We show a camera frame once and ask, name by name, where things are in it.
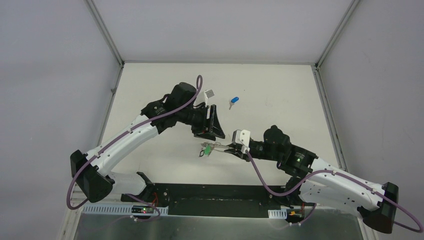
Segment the green tag key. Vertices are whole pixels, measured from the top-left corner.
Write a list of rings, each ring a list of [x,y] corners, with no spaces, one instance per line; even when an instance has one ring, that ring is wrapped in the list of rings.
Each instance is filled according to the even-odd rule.
[[[210,145],[207,145],[204,149],[203,149],[203,155],[204,156],[209,156],[212,152],[213,148]]]

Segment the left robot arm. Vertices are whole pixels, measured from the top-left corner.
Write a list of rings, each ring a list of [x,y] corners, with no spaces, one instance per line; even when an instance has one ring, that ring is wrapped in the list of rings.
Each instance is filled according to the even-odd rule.
[[[71,176],[86,200],[96,203],[115,193],[134,195],[143,203],[149,201],[153,189],[146,177],[112,170],[129,153],[176,123],[190,126],[195,138],[224,139],[226,136],[218,120],[216,105],[201,103],[195,106],[198,93],[196,87],[181,82],[171,93],[147,104],[140,115],[108,141],[86,153],[74,151],[70,155]]]

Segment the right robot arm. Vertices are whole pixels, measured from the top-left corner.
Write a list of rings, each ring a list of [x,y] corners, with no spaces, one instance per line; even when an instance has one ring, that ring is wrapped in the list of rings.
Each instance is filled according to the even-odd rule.
[[[248,130],[235,130],[225,153],[247,162],[254,159],[274,161],[290,176],[283,192],[271,190],[262,176],[265,189],[284,197],[290,205],[301,203],[331,207],[358,217],[369,228],[390,234],[395,224],[399,188],[387,182],[372,183],[332,166],[315,153],[294,145],[276,125],[263,134],[262,141],[251,138]]]

